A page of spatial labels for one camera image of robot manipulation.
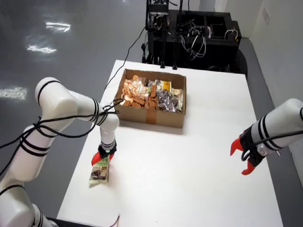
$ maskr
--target white table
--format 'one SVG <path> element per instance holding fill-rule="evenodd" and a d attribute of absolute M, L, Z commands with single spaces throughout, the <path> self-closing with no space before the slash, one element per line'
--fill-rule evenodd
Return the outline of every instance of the white table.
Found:
<path fill-rule="evenodd" d="M 122 64 L 115 62 L 111 77 Z M 135 62 L 124 68 L 187 77 L 183 129 L 120 122 L 109 185 L 90 188 L 91 159 L 100 142 L 96 127 L 57 218 L 102 227 L 113 224 L 119 213 L 120 227 L 282 226 L 266 159 L 243 176 L 241 152 L 230 157 L 233 140 L 256 121 L 245 76 Z M 122 73 L 112 80 L 102 103 L 113 100 Z M 146 146 L 144 138 L 158 145 Z"/>

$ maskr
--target packaged snack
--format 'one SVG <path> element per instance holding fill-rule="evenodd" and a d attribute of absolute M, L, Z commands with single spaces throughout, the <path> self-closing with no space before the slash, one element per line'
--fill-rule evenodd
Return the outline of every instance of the packaged snack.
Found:
<path fill-rule="evenodd" d="M 182 89 L 171 89 L 171 94 L 178 99 L 178 110 L 182 111 L 183 106 L 183 90 Z"/>
<path fill-rule="evenodd" d="M 140 98 L 144 100 L 145 93 L 148 92 L 148 87 L 145 86 L 146 78 L 138 77 L 136 75 L 133 76 L 133 79 L 127 79 L 124 82 L 122 94 L 125 99 L 127 98 Z"/>
<path fill-rule="evenodd" d="M 160 92 L 162 90 L 167 90 L 171 92 L 171 82 L 170 81 L 162 81 L 162 80 L 155 80 L 157 85 L 157 92 Z"/>
<path fill-rule="evenodd" d="M 157 93 L 158 107 L 160 110 L 177 112 L 178 99 L 173 96 L 169 91 L 162 90 Z"/>
<path fill-rule="evenodd" d="M 93 169 L 89 178 L 90 184 L 108 183 L 108 164 L 109 156 L 93 165 Z"/>

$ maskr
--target white wall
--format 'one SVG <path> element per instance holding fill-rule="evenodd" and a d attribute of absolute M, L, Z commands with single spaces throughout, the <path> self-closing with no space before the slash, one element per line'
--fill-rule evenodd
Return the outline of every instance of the white wall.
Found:
<path fill-rule="evenodd" d="M 216 0 L 214 4 L 214 9 L 216 12 L 225 12 L 227 0 Z"/>
<path fill-rule="evenodd" d="M 216 0 L 200 0 L 199 11 L 214 11 Z"/>
<path fill-rule="evenodd" d="M 179 9 L 180 0 L 170 0 L 170 1 L 177 4 L 178 6 L 169 4 L 169 9 Z M 183 10 L 188 10 L 187 3 L 188 3 L 188 0 L 183 0 L 183 5 L 182 5 Z M 189 0 L 190 11 L 199 11 L 199 6 L 200 6 L 200 0 Z"/>
<path fill-rule="evenodd" d="M 271 16 L 268 25 L 264 7 Z M 302 0 L 264 0 L 251 37 L 275 106 L 289 98 L 303 101 L 302 10 Z M 303 183 L 303 140 L 289 148 Z"/>
<path fill-rule="evenodd" d="M 230 12 L 243 37 L 250 38 L 263 0 L 216 0 L 216 12 Z"/>

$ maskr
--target cardboard box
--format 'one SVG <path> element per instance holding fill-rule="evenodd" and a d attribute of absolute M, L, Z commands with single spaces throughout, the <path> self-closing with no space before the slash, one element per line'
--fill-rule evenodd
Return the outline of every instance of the cardboard box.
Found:
<path fill-rule="evenodd" d="M 182 112 L 174 113 L 166 111 L 152 111 L 144 108 L 134 108 L 132 106 L 117 105 L 116 110 L 120 111 L 120 114 L 118 114 L 119 119 L 123 121 L 143 122 L 149 124 L 182 128 L 184 116 L 186 113 L 186 77 L 181 76 L 179 74 L 172 74 L 166 72 L 125 69 L 115 99 L 121 98 L 125 80 L 132 79 L 134 75 L 137 75 L 139 77 L 145 77 L 148 80 L 160 79 L 163 81 L 171 81 L 171 85 L 173 88 L 183 89 L 184 93 Z"/>

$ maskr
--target white robotic arm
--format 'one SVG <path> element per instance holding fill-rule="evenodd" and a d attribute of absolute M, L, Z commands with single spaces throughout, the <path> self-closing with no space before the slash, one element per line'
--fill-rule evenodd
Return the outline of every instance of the white robotic arm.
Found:
<path fill-rule="evenodd" d="M 67 90 L 57 79 L 41 80 L 35 91 L 35 97 L 42 109 L 41 122 L 48 119 L 73 115 L 92 115 L 79 117 L 84 121 L 96 122 L 100 126 L 101 144 L 93 162 L 116 151 L 115 130 L 119 119 L 115 114 L 98 116 L 104 110 L 95 100 Z M 61 132 L 72 123 L 74 118 L 43 122 L 41 125 Z M 48 221 L 39 208 L 30 202 L 23 188 L 24 182 L 34 180 L 42 167 L 56 133 L 46 128 L 31 129 L 19 143 L 17 152 L 0 182 L 0 227 L 51 227 L 56 226 Z"/>
<path fill-rule="evenodd" d="M 250 174 L 267 155 L 303 138 L 303 103 L 289 99 L 252 124 L 232 143 L 231 155 L 236 149 L 243 151 L 247 161 L 243 175 Z"/>

